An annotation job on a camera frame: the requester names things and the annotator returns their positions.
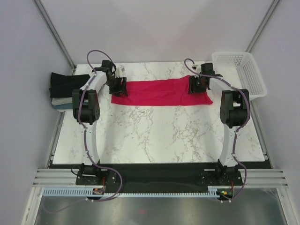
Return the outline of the red t shirt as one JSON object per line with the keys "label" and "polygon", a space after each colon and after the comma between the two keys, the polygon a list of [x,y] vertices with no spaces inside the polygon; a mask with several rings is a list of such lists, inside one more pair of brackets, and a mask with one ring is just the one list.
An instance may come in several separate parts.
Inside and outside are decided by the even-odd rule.
{"label": "red t shirt", "polygon": [[189,76],[167,80],[129,81],[128,96],[112,96],[111,103],[127,106],[211,105],[208,94],[189,93]]}

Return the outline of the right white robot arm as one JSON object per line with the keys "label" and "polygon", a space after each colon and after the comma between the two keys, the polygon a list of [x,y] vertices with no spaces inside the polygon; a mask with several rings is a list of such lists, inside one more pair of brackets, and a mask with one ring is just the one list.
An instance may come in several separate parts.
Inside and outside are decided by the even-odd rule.
{"label": "right white robot arm", "polygon": [[193,65],[188,79],[188,93],[205,93],[211,90],[221,97],[220,120],[224,125],[224,139],[219,163],[224,168],[236,167],[236,147],[240,130],[250,119],[249,92],[238,89],[216,74],[212,63]]}

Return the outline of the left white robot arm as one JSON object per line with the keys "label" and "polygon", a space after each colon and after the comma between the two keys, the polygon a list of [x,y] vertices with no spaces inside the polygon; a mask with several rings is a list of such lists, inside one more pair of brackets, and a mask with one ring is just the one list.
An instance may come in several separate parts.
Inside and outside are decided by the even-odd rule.
{"label": "left white robot arm", "polygon": [[79,89],[72,91],[73,117],[81,125],[83,139],[82,163],[99,163],[96,127],[100,118],[98,93],[103,86],[109,87],[109,94],[127,97],[127,78],[117,77],[117,68],[110,60],[103,60],[100,67],[93,67],[91,77]]}

